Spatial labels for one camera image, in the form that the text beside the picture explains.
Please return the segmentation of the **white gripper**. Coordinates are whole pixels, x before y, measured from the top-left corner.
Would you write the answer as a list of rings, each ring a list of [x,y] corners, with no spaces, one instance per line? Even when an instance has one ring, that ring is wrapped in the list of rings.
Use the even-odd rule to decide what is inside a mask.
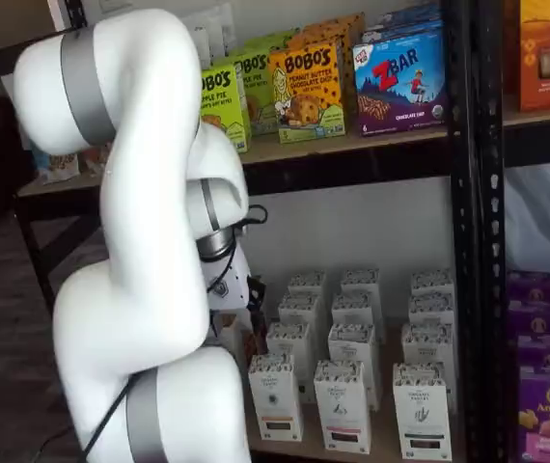
[[[260,278],[250,276],[247,259],[238,243],[216,260],[202,261],[207,289],[210,338],[218,338],[221,332],[217,312],[229,312],[247,307],[254,334],[264,339],[267,332],[262,304],[266,284]]]

